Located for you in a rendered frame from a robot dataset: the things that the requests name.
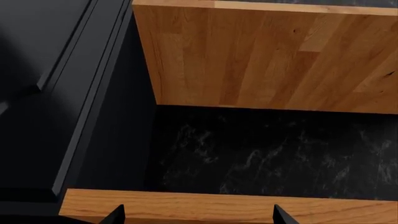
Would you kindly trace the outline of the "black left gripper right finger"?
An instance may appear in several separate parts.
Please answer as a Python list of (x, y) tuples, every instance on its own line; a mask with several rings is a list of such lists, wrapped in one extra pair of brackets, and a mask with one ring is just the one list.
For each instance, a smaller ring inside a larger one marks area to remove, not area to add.
[(273, 222), (274, 224), (300, 224), (279, 205), (274, 205)]

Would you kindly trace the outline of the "black cabinet with moulding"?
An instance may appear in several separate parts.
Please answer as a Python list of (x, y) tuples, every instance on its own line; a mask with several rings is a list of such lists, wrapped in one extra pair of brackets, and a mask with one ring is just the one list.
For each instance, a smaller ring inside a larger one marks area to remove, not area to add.
[(142, 190), (155, 100), (132, 0), (0, 0), (0, 224)]

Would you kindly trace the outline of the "wooden counter panel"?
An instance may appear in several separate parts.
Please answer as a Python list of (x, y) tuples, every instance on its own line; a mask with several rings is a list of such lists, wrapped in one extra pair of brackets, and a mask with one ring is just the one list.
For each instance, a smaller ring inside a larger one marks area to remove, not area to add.
[(398, 8), (133, 0), (160, 105), (398, 114)]

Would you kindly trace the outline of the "wooden counter edge strip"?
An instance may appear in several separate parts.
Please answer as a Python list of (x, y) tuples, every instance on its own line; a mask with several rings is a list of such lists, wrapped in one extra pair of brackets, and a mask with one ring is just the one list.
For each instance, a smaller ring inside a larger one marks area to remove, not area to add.
[(398, 224), (397, 201), (67, 190), (59, 214), (99, 222), (124, 205), (125, 224), (271, 224), (274, 205), (300, 224)]

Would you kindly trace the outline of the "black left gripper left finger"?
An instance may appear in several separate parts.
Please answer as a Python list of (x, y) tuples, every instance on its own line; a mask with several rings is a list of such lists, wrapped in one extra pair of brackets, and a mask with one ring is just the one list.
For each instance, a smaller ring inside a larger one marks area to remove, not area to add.
[(125, 224), (124, 205), (119, 205), (108, 216), (103, 218), (99, 224)]

